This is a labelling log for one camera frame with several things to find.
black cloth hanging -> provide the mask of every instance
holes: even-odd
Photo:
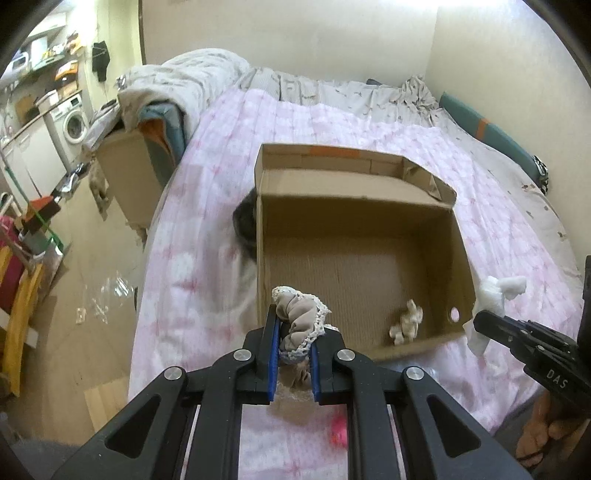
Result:
[[[103,83],[107,80],[107,67],[111,57],[109,56],[109,49],[104,41],[92,44],[92,71],[96,72],[99,82]]]

crumpled tissue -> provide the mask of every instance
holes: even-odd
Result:
[[[523,276],[495,278],[486,277],[476,291],[476,302],[472,309],[472,319],[463,327],[468,339],[468,348],[476,356],[484,355],[490,339],[474,328],[474,317],[482,310],[505,316],[505,300],[513,300],[517,295],[525,292],[527,279]]]

open cardboard box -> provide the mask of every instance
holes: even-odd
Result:
[[[345,345],[374,360],[463,334],[475,292],[443,181],[398,155],[266,144],[255,183],[260,325],[285,285],[318,296]],[[388,331],[409,299],[423,322],[415,341],[394,346]]]

white cabinet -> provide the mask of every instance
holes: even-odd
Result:
[[[43,117],[29,125],[2,151],[16,181],[29,200],[50,195],[66,175],[66,168],[53,145]],[[4,165],[1,165],[1,169],[18,206],[26,210],[26,200]]]
[[[37,119],[16,140],[22,161],[41,197],[51,195],[66,175],[66,168],[49,136],[43,118]]]
[[[3,152],[4,152],[4,156],[6,158],[6,161],[7,161],[8,165],[10,166],[12,174],[16,178],[18,184],[21,186],[25,195],[27,195],[27,197],[29,199],[39,198],[39,193],[38,193],[37,189],[35,188],[35,185],[34,185],[33,181],[31,180],[31,177],[29,176],[24,163],[22,162],[21,151],[18,149],[15,142],[10,143],[6,148],[4,148]],[[11,176],[7,172],[6,166],[1,165],[1,167],[2,167],[2,174],[4,175],[4,179],[6,180],[6,183],[8,184],[8,186],[11,190],[8,193],[12,192],[12,194],[14,195],[14,199],[16,200],[17,205],[19,206],[19,208],[21,210],[23,210],[23,211],[27,210],[27,202],[24,199],[24,197],[22,196],[22,194],[19,191],[19,189],[17,188],[17,186],[12,181]]]

blue gripper pad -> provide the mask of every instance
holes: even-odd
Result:
[[[279,325],[280,321],[275,318],[275,326],[273,327],[273,341],[271,343],[271,356],[269,358],[269,385],[267,387],[267,396],[269,402],[275,398],[275,390],[277,390],[277,371],[279,368]]]
[[[313,343],[310,348],[310,375],[312,377],[312,395],[314,395],[314,401],[320,401],[320,373],[318,370],[318,349],[316,344]]]

